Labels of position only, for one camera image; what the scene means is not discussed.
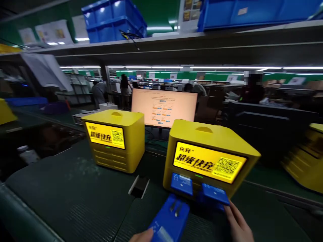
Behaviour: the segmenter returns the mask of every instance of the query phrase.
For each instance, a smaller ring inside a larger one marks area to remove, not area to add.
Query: yellow charging station
[[[323,124],[312,123],[305,137],[284,158],[282,165],[299,184],[323,193]]]
[[[169,133],[163,186],[171,192],[173,173],[190,178],[193,197],[202,183],[231,198],[261,154],[231,129],[175,120]]]
[[[17,117],[13,115],[6,101],[2,98],[0,98],[0,112],[1,112],[0,125],[17,120]]]
[[[105,110],[82,118],[98,165],[133,173],[145,152],[144,114]]]

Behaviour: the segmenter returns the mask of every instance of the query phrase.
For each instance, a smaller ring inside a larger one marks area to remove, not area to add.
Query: display screen
[[[125,149],[122,128],[88,122],[85,125],[91,142]]]
[[[145,115],[145,125],[173,126],[175,119],[194,121],[198,94],[149,89],[133,89],[132,112]]]
[[[246,160],[245,157],[177,142],[173,165],[232,184]]]

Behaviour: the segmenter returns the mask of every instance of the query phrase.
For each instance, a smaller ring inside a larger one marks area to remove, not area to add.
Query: handle
[[[122,114],[119,112],[113,112],[111,115],[122,117]]]
[[[208,128],[208,127],[198,127],[198,128],[196,128],[196,130],[198,130],[198,131],[203,131],[203,132],[207,132],[207,133],[213,133],[213,131],[210,129],[210,128]]]

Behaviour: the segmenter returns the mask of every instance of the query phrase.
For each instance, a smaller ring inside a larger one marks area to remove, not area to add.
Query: hand
[[[140,233],[135,234],[129,242],[150,242],[154,235],[154,230],[152,228]]]
[[[237,207],[230,201],[230,207],[224,206],[225,213],[231,224],[234,242],[254,242],[252,231]]]

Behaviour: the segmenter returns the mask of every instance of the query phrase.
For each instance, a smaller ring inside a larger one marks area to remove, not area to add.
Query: yellow advertisement screen
[[[232,184],[245,157],[177,142],[173,165]]]
[[[125,149],[122,128],[88,122],[85,125],[91,142]]]

